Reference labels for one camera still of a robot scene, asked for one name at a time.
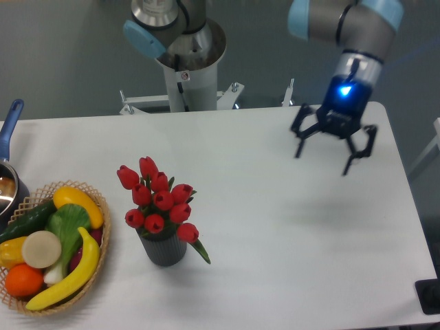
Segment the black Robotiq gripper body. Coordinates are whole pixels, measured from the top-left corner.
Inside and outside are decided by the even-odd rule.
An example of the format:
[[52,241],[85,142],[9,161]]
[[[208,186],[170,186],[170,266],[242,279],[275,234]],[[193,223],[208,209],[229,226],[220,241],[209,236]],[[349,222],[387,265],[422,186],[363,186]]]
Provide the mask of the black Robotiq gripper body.
[[363,82],[331,79],[324,101],[316,111],[319,130],[345,139],[360,130],[360,120],[372,94]]

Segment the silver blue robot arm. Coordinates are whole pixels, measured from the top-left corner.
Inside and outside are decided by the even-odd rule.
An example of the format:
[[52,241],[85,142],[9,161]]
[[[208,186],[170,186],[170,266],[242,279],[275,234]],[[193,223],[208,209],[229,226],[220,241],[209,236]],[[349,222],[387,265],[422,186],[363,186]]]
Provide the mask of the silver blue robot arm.
[[[369,157],[377,127],[361,119],[398,32],[404,9],[399,1],[294,1],[289,33],[335,43],[343,51],[322,105],[304,104],[291,130],[305,142],[315,133],[346,141],[350,160]],[[131,46],[164,70],[173,112],[233,108],[242,91],[234,83],[217,89],[217,65],[226,35],[206,15],[205,1],[133,1],[123,33]]]

